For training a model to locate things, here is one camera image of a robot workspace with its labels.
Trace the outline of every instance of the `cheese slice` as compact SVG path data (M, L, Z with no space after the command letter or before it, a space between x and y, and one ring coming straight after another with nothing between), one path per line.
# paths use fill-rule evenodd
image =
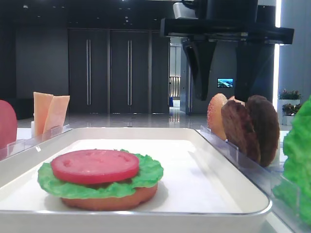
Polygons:
M55 127L62 127L66 118L70 96L54 96L45 121L43 133Z
M45 121L54 95L34 92L35 136L43 134Z

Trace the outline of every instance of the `flowers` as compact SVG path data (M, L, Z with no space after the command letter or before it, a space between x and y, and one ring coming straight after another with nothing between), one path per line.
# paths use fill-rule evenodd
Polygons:
M287 91L284 89L279 92L278 95L279 100L300 100L301 94L298 91Z
M301 104L292 105L288 103L288 104L283 105L282 110L286 116L295 116L297 112L299 111L300 107L301 107Z

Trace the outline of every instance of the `potted plant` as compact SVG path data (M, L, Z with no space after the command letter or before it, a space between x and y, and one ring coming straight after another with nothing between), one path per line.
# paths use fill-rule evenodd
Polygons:
M292 120L301 107L301 104L292 105L290 103L284 104L282 125L292 125Z
M301 94L298 91L287 91L284 89L283 91L279 92L278 101L277 101L277 115L278 121L281 123L283 121L283 105L291 104L296 106L300 104Z

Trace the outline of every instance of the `tv screen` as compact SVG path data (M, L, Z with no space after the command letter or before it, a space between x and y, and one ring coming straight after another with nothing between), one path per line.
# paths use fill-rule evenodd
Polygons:
M218 88L233 88L233 79L217 79Z

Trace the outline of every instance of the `glass wall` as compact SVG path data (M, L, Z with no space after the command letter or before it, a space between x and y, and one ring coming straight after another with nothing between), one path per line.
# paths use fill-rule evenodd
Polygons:
M170 46L170 97L180 98L181 43L179 38L171 39Z

